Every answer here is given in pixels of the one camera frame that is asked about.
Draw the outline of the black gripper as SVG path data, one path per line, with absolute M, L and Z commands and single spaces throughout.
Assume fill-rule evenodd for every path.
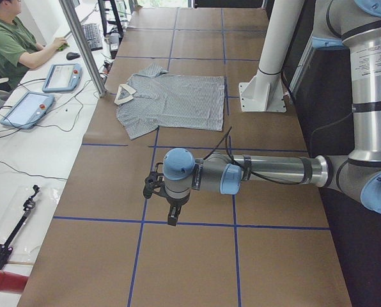
M 187 203 L 187 196 L 183 198 L 179 198 L 179 199 L 168 196 L 167 201 L 170 204 L 169 214 L 167 217 L 167 223 L 169 226 L 174 226 L 174 225 L 176 226 L 182 206 Z

